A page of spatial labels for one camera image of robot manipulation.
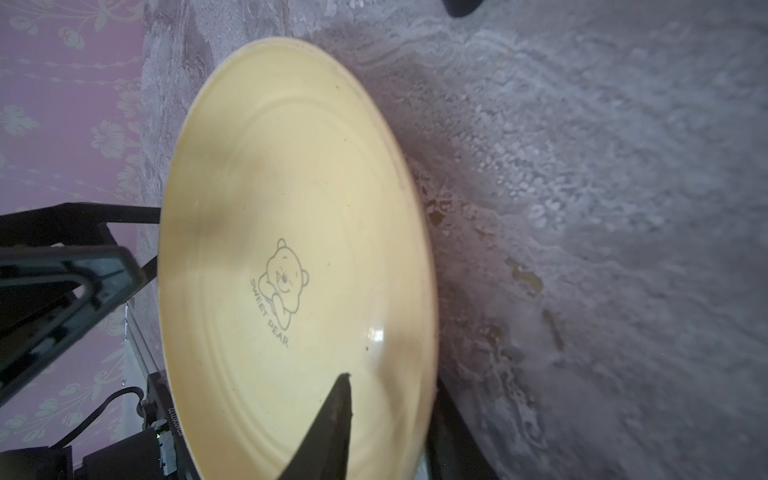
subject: bear logo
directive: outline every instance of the bear logo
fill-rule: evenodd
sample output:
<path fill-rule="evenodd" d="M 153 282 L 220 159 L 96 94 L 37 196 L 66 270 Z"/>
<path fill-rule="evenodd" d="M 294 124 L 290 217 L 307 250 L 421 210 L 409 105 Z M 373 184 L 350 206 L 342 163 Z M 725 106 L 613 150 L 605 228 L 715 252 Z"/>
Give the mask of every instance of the bear logo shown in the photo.
<path fill-rule="evenodd" d="M 259 278 L 259 291 L 283 330 L 288 330 L 291 316 L 299 309 L 299 295 L 309 282 L 310 275 L 302 270 L 299 257 L 285 240 L 278 240 L 277 252 L 266 262 L 266 273 Z"/>

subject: wall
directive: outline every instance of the wall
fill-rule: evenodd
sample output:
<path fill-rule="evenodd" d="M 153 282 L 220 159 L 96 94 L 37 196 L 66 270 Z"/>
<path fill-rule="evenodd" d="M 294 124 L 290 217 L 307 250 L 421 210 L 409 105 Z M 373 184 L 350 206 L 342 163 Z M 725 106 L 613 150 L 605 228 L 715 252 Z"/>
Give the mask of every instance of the wall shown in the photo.
<path fill-rule="evenodd" d="M 135 202 L 143 8 L 0 0 L 0 214 Z M 133 227 L 112 230 L 135 248 Z M 118 310 L 0 407 L 0 449 L 58 441 L 121 388 L 125 353 Z M 123 437 L 121 413 L 114 402 L 78 437 L 76 462 Z"/>
<path fill-rule="evenodd" d="M 205 78 L 271 35 L 336 56 L 399 139 L 440 373 L 502 478 L 765 478 L 767 3 L 150 2 L 144 201 Z"/>

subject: black object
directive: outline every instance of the black object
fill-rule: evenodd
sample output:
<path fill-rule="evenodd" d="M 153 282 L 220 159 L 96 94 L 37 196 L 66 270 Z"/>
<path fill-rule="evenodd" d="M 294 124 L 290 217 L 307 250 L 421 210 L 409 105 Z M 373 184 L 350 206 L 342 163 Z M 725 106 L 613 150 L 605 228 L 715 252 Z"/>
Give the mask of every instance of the black object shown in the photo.
<path fill-rule="evenodd" d="M 442 0 L 445 10 L 452 17 L 465 17 L 474 12 L 480 6 L 482 0 Z"/>
<path fill-rule="evenodd" d="M 430 479 L 498 480 L 441 379 L 437 385 L 426 442 Z"/>
<path fill-rule="evenodd" d="M 0 453 L 0 478 L 72 480 L 72 447 L 10 450 Z"/>
<path fill-rule="evenodd" d="M 147 377 L 147 399 L 141 403 L 144 417 L 144 428 L 154 431 L 153 425 L 160 425 L 163 432 L 170 432 L 175 451 L 175 468 L 177 477 L 186 480 L 200 480 L 192 461 L 184 433 L 181 431 L 179 417 L 174 408 L 170 390 L 163 381 L 160 373 L 152 373 Z"/>
<path fill-rule="evenodd" d="M 0 405 L 156 277 L 157 257 L 139 269 L 107 223 L 159 222 L 159 208 L 102 204 L 0 216 Z"/>
<path fill-rule="evenodd" d="M 277 480 L 343 480 L 352 428 L 349 373 L 333 384 L 296 454 Z"/>
<path fill-rule="evenodd" d="M 160 445 L 154 429 L 83 457 L 74 480 L 164 480 Z"/>

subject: black metal frame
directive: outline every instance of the black metal frame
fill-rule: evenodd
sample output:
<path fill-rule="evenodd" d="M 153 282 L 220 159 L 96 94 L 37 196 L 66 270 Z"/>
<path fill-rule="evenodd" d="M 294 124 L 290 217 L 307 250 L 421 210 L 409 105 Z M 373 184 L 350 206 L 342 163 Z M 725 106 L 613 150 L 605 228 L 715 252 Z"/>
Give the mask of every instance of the black metal frame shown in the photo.
<path fill-rule="evenodd" d="M 159 207 L 84 202 L 1 215 L 0 247 L 49 247 L 57 243 L 117 245 L 107 223 L 158 224 L 160 211 Z M 145 284 L 151 282 L 157 276 L 157 255 L 141 271 Z"/>
<path fill-rule="evenodd" d="M 159 222 L 159 208 L 102 204 L 0 216 L 0 405 L 157 276 L 157 256 L 139 269 L 107 224 Z"/>
<path fill-rule="evenodd" d="M 157 433 L 143 430 L 86 455 L 73 480 L 165 480 Z"/>

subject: yellow plate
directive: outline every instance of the yellow plate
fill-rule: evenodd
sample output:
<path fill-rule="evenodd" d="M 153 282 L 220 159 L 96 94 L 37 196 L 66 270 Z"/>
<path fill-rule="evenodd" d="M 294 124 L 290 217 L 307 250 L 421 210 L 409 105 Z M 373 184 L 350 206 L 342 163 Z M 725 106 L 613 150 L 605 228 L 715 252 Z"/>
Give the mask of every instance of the yellow plate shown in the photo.
<path fill-rule="evenodd" d="M 276 478 L 351 373 L 348 478 L 412 478 L 437 307 L 409 169 L 360 83 L 287 38 L 233 53 L 181 129 L 161 216 L 163 348 L 208 480 Z"/>

